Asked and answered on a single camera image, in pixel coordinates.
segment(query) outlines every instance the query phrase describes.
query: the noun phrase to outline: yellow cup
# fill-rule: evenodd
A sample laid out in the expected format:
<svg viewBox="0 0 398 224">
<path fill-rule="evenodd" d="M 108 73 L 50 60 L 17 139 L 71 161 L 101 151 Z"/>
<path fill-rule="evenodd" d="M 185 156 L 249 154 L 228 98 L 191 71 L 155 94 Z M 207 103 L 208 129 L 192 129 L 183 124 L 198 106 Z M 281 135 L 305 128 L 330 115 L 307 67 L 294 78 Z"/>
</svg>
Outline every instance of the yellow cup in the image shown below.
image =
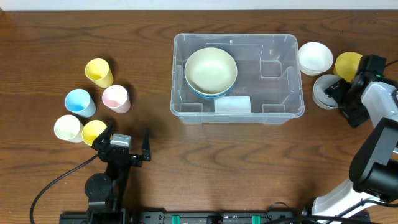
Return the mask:
<svg viewBox="0 0 398 224">
<path fill-rule="evenodd" d="M 113 83 L 112 71 L 109 64 L 101 58 L 96 58 L 87 63 L 85 68 L 87 78 L 99 87 L 107 88 Z"/>
<path fill-rule="evenodd" d="M 337 59 L 333 73 L 350 82 L 354 77 L 362 55 L 355 52 L 342 53 Z"/>
<path fill-rule="evenodd" d="M 106 124 L 102 121 L 94 120 L 85 125 L 81 131 L 83 141 L 87 145 L 92 145 L 93 141 L 106 129 Z"/>
</svg>

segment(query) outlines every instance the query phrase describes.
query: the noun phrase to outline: blue cup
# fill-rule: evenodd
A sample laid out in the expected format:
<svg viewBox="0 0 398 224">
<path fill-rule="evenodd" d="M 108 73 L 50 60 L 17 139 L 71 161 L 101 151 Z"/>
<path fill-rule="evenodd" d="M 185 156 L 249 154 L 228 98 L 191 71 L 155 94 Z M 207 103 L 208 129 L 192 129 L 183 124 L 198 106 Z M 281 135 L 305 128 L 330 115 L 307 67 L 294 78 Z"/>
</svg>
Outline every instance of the blue cup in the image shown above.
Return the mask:
<svg viewBox="0 0 398 224">
<path fill-rule="evenodd" d="M 97 110 L 90 94 L 88 94 L 86 90 L 82 89 L 76 89 L 69 92 L 65 98 L 65 106 L 68 111 L 84 118 L 93 116 Z"/>
</svg>

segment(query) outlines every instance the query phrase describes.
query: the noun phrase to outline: green strip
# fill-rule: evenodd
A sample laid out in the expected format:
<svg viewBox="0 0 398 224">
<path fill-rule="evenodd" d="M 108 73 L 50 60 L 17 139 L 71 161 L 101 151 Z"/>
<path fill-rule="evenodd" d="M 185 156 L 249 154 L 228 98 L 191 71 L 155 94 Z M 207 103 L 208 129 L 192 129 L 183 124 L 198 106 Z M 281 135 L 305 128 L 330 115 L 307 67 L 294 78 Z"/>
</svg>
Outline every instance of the green strip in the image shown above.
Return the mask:
<svg viewBox="0 0 398 224">
<path fill-rule="evenodd" d="M 253 224 L 261 224 L 261 217 L 259 215 L 253 215 Z"/>
<path fill-rule="evenodd" d="M 180 216 L 172 215 L 172 224 L 180 224 Z"/>
</svg>

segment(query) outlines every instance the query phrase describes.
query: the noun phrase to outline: white bowl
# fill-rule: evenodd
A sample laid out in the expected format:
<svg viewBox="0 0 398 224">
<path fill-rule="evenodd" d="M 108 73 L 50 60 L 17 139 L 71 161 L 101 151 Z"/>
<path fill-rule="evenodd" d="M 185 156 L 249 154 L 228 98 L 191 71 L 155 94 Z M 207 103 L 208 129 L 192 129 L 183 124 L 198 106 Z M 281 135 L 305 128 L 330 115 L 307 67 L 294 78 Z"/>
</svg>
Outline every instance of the white bowl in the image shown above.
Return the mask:
<svg viewBox="0 0 398 224">
<path fill-rule="evenodd" d="M 338 107 L 337 102 L 333 98 L 326 96 L 324 91 L 340 79 L 341 77 L 337 75 L 322 75 L 315 81 L 312 90 L 312 98 L 319 107 L 327 110 Z"/>
<path fill-rule="evenodd" d="M 232 88 L 238 76 L 236 62 L 229 53 L 214 47 L 193 53 L 185 64 L 189 87 L 204 97 L 219 97 Z"/>
<path fill-rule="evenodd" d="M 327 46 L 318 42 L 309 42 L 298 50 L 298 60 L 303 73 L 319 75 L 333 65 L 333 54 Z"/>
</svg>

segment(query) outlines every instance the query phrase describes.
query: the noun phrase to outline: table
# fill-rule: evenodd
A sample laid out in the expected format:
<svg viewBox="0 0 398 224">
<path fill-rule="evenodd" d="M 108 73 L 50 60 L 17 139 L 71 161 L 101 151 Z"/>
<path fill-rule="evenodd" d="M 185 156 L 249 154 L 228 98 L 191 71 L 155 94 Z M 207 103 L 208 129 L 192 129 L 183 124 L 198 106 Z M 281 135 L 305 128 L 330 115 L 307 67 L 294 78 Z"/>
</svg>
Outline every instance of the table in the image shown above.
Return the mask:
<svg viewBox="0 0 398 224">
<path fill-rule="evenodd" d="M 181 32 L 293 34 L 299 46 L 319 41 L 335 58 L 345 51 L 398 59 L 395 11 L 47 11 L 0 12 L 0 223 L 28 223 L 30 205 L 50 181 L 95 154 L 84 143 L 57 139 L 54 122 L 75 88 L 98 107 L 89 119 L 115 121 L 139 152 L 151 130 L 152 162 L 132 168 L 125 206 L 181 210 L 265 210 L 282 201 L 300 208 L 348 177 L 353 156 L 372 130 L 352 129 L 337 110 L 312 100 L 316 77 L 302 75 L 305 113 L 282 126 L 186 126 L 170 112 L 173 39 Z M 86 63 L 111 64 L 132 108 L 116 114 L 104 89 L 85 77 Z M 398 64 L 386 69 L 398 78 Z M 63 211 L 85 211 L 84 184 L 99 159 L 49 189 L 36 223 Z M 372 220 L 398 222 L 396 210 L 373 207 Z"/>
</svg>

